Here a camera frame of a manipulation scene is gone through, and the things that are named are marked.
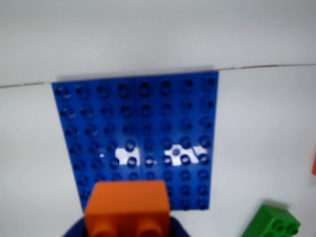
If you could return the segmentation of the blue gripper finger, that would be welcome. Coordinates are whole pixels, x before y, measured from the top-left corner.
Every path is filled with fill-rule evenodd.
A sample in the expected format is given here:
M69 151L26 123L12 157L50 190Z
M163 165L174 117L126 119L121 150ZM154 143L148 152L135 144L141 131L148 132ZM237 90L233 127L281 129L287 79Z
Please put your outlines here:
M169 214L84 216L65 237L187 237L189 234Z

